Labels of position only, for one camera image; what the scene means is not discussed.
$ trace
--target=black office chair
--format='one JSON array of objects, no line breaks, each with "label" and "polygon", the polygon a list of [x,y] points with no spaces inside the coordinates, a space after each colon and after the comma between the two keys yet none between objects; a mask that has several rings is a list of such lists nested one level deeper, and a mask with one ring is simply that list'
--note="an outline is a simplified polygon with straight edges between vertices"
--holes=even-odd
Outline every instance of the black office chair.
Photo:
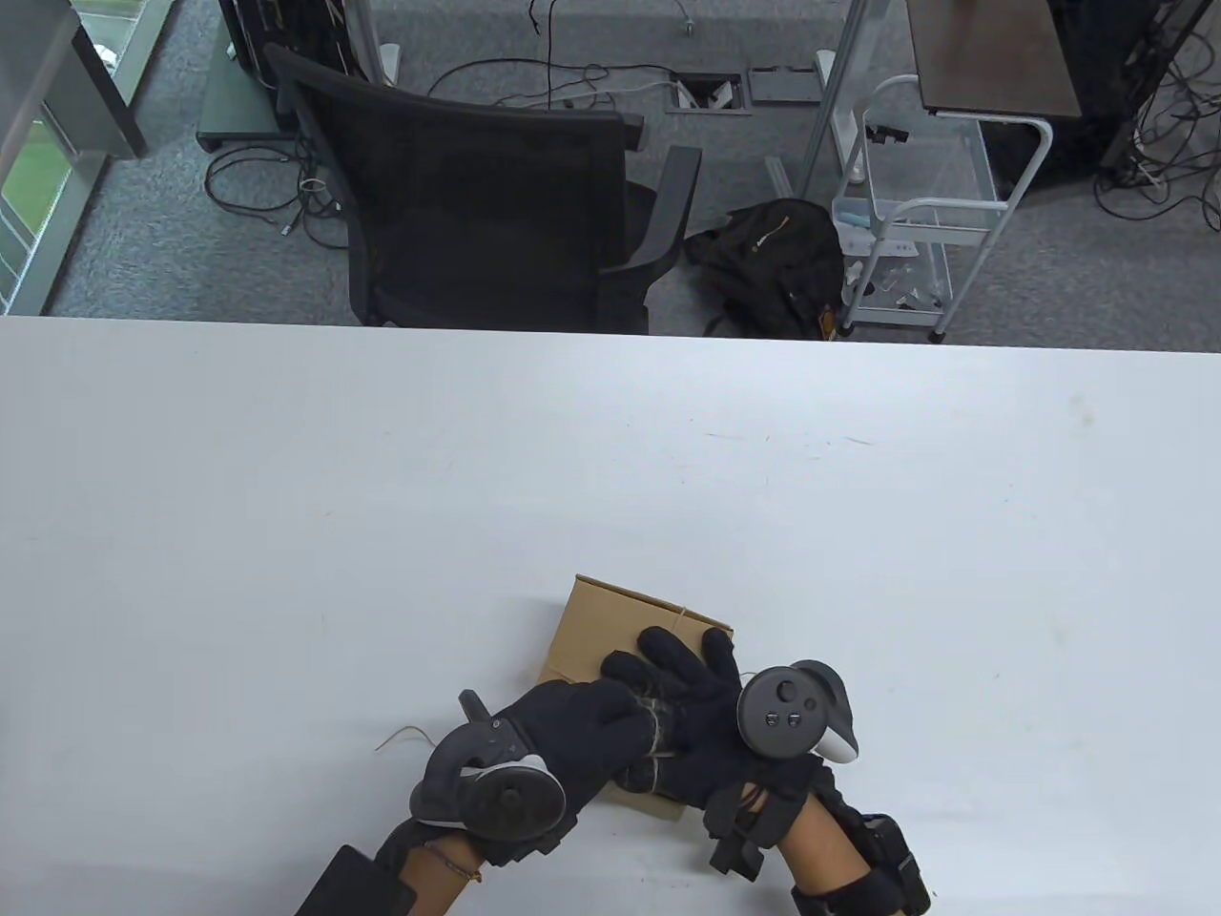
[{"label": "black office chair", "polygon": [[366,325],[647,333],[678,259],[701,151],[653,192],[624,180],[624,123],[370,85],[267,48],[347,213]]}]

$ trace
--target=computer tower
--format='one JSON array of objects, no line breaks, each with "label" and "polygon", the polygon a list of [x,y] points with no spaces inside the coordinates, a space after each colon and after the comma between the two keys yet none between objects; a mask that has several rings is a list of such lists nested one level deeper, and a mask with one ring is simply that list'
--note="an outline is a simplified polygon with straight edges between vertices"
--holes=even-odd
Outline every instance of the computer tower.
[{"label": "computer tower", "polygon": [[297,129],[297,114],[280,99],[276,72],[264,55],[280,44],[316,64],[364,77],[348,38],[347,4],[341,0],[220,0],[234,60],[266,89],[282,131]]},{"label": "computer tower", "polygon": [[[1212,0],[1033,0],[1049,2],[1079,118],[1051,118],[1055,142],[1035,187],[1116,170],[1132,148],[1140,109]],[[999,183],[1010,187],[1034,154],[1034,131],[984,125]]]}]

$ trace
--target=bracelet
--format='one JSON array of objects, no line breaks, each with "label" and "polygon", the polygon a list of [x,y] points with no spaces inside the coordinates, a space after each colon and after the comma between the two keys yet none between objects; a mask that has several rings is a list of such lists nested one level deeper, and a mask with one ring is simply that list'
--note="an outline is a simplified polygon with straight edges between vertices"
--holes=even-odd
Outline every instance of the bracelet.
[{"label": "bracelet", "polygon": [[458,862],[455,862],[453,859],[451,859],[440,849],[437,849],[436,840],[429,840],[427,843],[425,843],[424,849],[429,850],[430,852],[432,852],[432,855],[435,855],[437,859],[444,862],[446,868],[452,871],[454,874],[460,874],[466,881],[474,881],[475,883],[484,881],[484,876],[480,874],[477,870],[473,872],[466,871],[460,865],[458,865]]}]

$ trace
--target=black vr controller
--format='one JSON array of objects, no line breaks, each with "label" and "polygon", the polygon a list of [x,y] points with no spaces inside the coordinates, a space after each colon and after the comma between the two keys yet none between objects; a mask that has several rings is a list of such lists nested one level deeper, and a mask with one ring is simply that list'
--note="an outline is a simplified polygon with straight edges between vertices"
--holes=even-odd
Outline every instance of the black vr controller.
[{"label": "black vr controller", "polygon": [[[474,690],[458,695],[466,724],[446,735],[411,790],[411,817],[487,840],[524,843],[559,837],[564,788],[525,736],[503,718],[492,718]],[[527,850],[549,851],[536,843]]]},{"label": "black vr controller", "polygon": [[761,671],[737,697],[737,730],[761,757],[788,760],[811,750],[833,763],[857,757],[844,680],[822,662]]}]

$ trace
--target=gray carpet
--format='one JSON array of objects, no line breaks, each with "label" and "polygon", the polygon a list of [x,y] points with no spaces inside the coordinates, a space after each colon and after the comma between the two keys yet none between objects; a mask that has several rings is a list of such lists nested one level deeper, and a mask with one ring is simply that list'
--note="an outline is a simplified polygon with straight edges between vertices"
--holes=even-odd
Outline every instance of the gray carpet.
[{"label": "gray carpet", "polygon": [[[546,9],[545,0],[538,6]],[[834,46],[842,11],[812,0],[686,0],[695,34],[683,32],[672,0],[564,0],[556,12],[556,59],[564,62],[661,62],[691,70],[808,66]],[[391,0],[379,5],[383,40],[403,45],[400,84],[422,90],[463,61],[540,54],[526,0]],[[297,231],[216,209],[200,189],[209,156],[194,128],[219,11],[215,0],[178,0],[137,116],[149,142],[139,161],[114,162],[65,267],[51,314],[98,318],[353,324],[347,255]],[[895,4],[874,76],[911,70],[902,4]],[[615,75],[642,85],[647,71]],[[466,71],[438,92],[491,101],[543,88],[537,70]],[[656,181],[672,143],[702,147],[691,227],[772,195],[763,155],[800,161],[812,110],[755,109],[750,116],[665,115],[662,89],[619,96],[648,121],[648,145],[629,175]],[[824,199],[838,169],[824,151],[817,186]],[[233,170],[226,197],[271,203],[287,197],[295,172],[269,164]],[[337,225],[324,230],[338,230]],[[1221,351],[1221,239],[1184,205],[1155,222],[1122,222],[1099,211],[1087,189],[1034,195],[1016,214],[955,324],[955,343]],[[698,335],[716,299],[685,265],[650,294],[654,333]],[[862,327],[853,340],[922,341],[916,331]]]}]

